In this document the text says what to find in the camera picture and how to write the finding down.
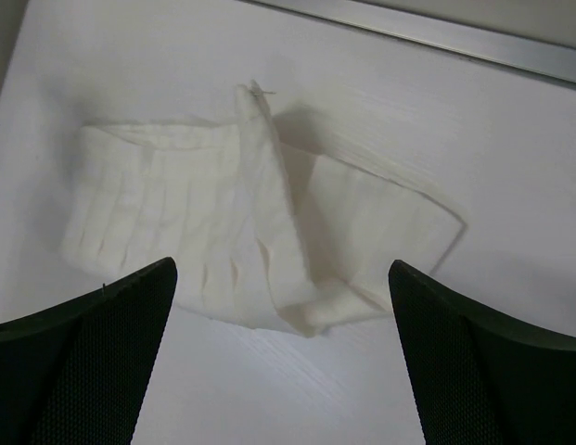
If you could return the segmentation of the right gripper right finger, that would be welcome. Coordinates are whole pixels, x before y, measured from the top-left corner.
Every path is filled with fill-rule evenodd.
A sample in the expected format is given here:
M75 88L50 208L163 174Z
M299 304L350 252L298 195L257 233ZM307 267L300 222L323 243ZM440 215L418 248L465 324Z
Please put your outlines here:
M392 308L428 444L576 444L576 337L506 315L403 261Z

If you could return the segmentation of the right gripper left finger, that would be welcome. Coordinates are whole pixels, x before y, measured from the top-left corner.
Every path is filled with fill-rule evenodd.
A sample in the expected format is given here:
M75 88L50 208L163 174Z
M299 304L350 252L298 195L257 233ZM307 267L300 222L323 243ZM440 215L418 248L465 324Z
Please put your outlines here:
M0 444L128 444L177 283L164 258L0 324Z

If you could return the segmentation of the white pleated skirt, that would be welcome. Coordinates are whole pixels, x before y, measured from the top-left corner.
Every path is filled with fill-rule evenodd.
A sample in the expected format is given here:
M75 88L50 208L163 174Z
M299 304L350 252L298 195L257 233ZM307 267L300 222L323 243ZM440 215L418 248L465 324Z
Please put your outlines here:
M368 151L283 143L257 84L228 123L86 125L64 259L120 278L172 257L176 302L313 337L391 313L397 260L431 272L466 229L428 184Z

